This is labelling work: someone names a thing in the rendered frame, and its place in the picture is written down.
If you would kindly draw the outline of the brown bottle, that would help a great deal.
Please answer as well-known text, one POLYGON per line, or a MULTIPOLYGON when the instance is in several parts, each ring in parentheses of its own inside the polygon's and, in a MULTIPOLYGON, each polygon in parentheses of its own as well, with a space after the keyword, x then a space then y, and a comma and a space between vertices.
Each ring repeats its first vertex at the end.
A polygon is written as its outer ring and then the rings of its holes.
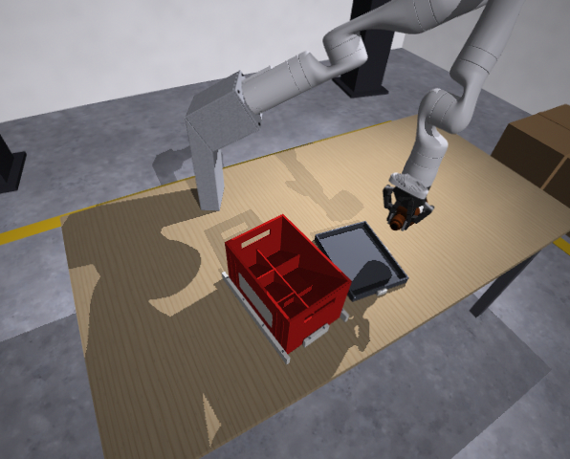
MULTIPOLYGON (((423 208, 424 208, 423 206, 416 208, 414 215, 420 214, 423 211, 423 208)), ((404 221, 406 219, 406 212, 407 212, 406 208, 398 206, 396 210, 397 212, 395 216, 390 221, 390 228, 392 230, 400 230, 403 227, 404 221)))

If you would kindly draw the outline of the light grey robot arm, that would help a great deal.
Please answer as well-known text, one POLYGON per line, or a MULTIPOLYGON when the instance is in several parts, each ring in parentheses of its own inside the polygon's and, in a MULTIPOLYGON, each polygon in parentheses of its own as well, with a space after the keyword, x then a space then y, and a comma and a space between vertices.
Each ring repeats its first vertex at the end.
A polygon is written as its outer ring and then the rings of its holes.
POLYGON ((425 199, 448 149, 436 127, 457 134, 470 123, 481 88, 501 56, 525 0, 391 0, 328 32, 322 39, 331 66, 304 51, 285 62, 243 79, 242 92, 250 109, 259 115, 321 83, 350 72, 367 60, 360 31, 389 30, 418 34, 485 6, 449 75, 464 87, 462 97, 432 89, 423 97, 416 140, 403 174, 389 182, 425 199), (436 126, 436 127, 435 127, 436 126), (425 185, 423 185, 423 184, 425 185))

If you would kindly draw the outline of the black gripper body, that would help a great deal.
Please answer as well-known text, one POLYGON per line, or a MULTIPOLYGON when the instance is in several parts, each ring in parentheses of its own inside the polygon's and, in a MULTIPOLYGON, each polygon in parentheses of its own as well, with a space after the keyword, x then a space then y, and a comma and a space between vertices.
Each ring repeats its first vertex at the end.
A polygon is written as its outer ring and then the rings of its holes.
POLYGON ((396 201, 397 201, 398 197, 400 197, 400 195, 405 196, 404 200, 399 204, 399 206, 404 207, 406 209, 408 208, 409 200, 414 200, 413 209, 423 206, 425 204, 425 202, 427 201, 427 197, 425 198, 426 200, 425 199, 419 199, 419 198, 407 193, 406 191, 404 191, 404 190, 402 190, 396 186, 393 188, 393 192, 394 192, 394 196, 395 196, 396 201))

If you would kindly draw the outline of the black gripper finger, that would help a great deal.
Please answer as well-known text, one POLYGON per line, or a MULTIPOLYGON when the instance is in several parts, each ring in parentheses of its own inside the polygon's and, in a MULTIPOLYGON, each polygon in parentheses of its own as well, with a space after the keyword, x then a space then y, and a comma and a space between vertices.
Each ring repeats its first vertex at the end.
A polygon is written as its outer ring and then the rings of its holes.
POLYGON ((384 208, 387 208, 389 210, 388 216, 386 218, 386 221, 388 221, 387 224, 390 224, 390 221, 392 220, 392 218, 395 216, 395 214, 397 212, 396 209, 398 208, 399 204, 405 198, 404 195, 400 195, 400 197, 397 199, 397 201, 393 205, 392 204, 392 198, 391 198, 391 194, 393 193, 393 188, 394 188, 394 186, 387 185, 383 189, 384 208))
POLYGON ((406 213, 407 214, 406 220, 403 224, 401 231, 407 230, 409 228, 409 225, 411 222, 418 224, 424 218, 429 216, 432 213, 432 211, 434 210, 434 206, 430 206, 427 202, 425 202, 425 204, 423 205, 423 207, 424 207, 423 211, 419 215, 416 216, 416 215, 414 215, 416 208, 413 209, 413 206, 414 206, 414 200, 409 200, 407 213, 406 213))

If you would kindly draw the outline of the red plastic crate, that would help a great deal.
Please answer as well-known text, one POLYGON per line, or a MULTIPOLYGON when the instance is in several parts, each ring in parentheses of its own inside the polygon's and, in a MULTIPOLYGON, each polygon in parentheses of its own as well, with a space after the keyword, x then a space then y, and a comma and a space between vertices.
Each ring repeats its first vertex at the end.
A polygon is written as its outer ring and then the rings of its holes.
POLYGON ((230 280, 287 354, 340 317, 352 281, 284 214, 225 242, 225 248, 230 280), (242 248, 267 230, 269 235, 242 248))

